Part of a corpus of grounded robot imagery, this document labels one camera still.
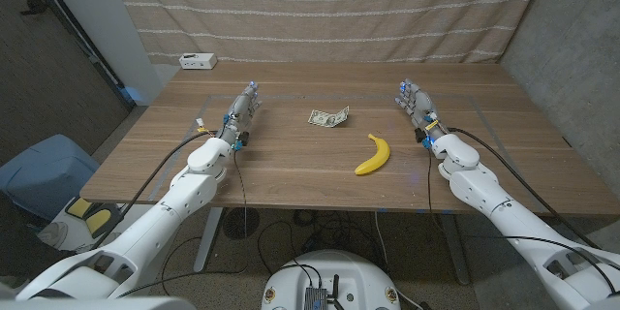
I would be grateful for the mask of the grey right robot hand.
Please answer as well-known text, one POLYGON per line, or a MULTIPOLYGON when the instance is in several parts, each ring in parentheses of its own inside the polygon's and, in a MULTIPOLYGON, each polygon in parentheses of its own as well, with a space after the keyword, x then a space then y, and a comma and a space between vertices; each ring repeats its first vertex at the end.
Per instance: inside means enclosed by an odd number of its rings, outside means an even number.
POLYGON ((448 133, 429 95, 410 79, 400 83, 395 102, 411 118, 416 142, 424 148, 431 149, 438 138, 448 133))

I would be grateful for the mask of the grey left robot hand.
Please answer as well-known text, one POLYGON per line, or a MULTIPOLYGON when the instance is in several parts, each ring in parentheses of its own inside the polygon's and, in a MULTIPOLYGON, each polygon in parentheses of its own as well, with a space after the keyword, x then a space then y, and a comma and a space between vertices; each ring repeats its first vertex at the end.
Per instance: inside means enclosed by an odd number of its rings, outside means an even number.
POLYGON ((258 101, 259 86, 251 81, 235 98, 223 117, 223 126, 217 132, 218 139, 226 141, 234 151, 245 146, 253 116, 262 102, 258 101))

